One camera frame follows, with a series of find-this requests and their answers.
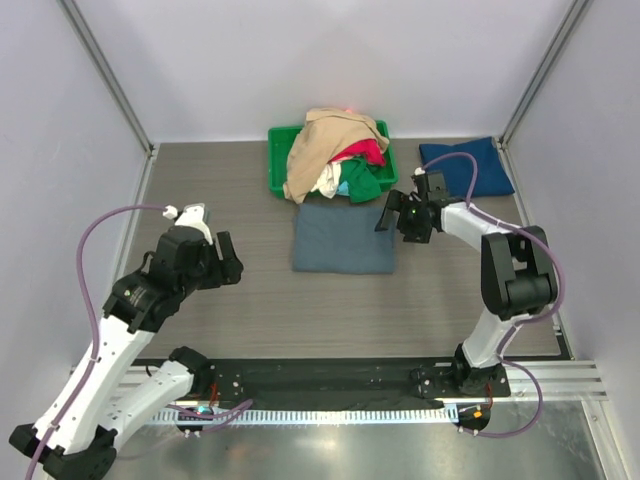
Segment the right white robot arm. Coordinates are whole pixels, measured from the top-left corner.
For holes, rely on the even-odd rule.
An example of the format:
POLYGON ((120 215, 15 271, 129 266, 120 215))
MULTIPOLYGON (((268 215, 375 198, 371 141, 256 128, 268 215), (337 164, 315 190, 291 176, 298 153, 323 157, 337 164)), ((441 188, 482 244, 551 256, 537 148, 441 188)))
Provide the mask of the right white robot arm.
POLYGON ((420 367, 412 375, 425 398, 479 397, 502 390, 503 354, 525 323, 560 298, 560 287, 544 230, 505 223, 452 196, 440 172, 416 170, 410 193, 389 192, 375 227, 396 228, 408 243, 426 244, 446 233, 480 254, 484 309, 455 350, 450 367, 420 367))

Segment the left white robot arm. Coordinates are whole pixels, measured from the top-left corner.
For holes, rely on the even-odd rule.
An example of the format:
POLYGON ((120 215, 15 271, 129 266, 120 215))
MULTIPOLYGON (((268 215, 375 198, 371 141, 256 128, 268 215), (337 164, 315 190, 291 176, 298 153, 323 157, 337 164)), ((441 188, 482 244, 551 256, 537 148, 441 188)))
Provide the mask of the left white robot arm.
POLYGON ((45 414, 14 428, 10 445, 54 479, 103 478, 122 446, 156 412, 210 392, 212 362, 178 347, 131 393, 112 398, 138 354, 189 295, 234 285, 242 272, 229 232, 208 240, 194 227, 170 228, 141 267, 114 284, 96 341, 45 414))

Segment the grey-blue t shirt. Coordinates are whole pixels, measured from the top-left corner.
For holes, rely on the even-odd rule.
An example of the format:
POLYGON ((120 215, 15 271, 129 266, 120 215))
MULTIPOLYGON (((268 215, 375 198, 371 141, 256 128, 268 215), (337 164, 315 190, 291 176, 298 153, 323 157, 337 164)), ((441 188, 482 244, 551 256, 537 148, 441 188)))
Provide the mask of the grey-blue t shirt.
POLYGON ((392 274, 395 232, 378 232, 380 207, 303 204, 294 220, 292 269, 307 273, 392 274))

